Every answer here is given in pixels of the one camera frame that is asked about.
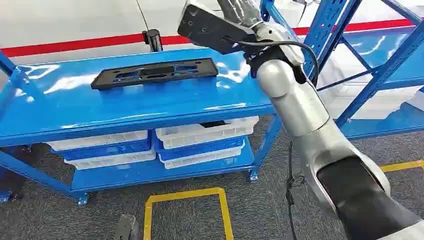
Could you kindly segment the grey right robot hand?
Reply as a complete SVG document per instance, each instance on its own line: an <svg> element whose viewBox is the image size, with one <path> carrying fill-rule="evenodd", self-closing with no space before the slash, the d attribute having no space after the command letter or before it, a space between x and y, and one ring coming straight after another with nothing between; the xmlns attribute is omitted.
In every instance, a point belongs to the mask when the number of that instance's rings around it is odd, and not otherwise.
<svg viewBox="0 0 424 240"><path fill-rule="evenodd" d="M232 23L253 28L263 22L260 9L252 0L217 0L224 18Z"/></svg>

